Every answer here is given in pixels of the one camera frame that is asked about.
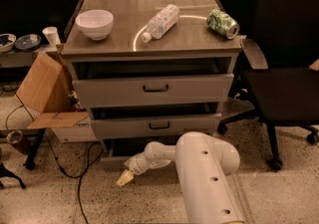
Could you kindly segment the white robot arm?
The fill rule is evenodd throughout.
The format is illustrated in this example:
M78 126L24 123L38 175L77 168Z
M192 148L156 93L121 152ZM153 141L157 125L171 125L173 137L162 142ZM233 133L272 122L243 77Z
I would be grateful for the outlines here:
M229 142L205 133L183 134L175 145L157 141L125 162L117 181L123 186L150 169L174 163L189 224L243 224L243 214L226 176L240 164L237 149Z

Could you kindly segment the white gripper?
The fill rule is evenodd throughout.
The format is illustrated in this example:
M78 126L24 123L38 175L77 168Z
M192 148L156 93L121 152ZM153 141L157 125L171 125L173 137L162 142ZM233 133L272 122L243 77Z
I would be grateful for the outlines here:
M134 179L134 175L141 175L150 168L150 161L143 153L138 153L125 162L127 168L120 176L116 184L124 186Z

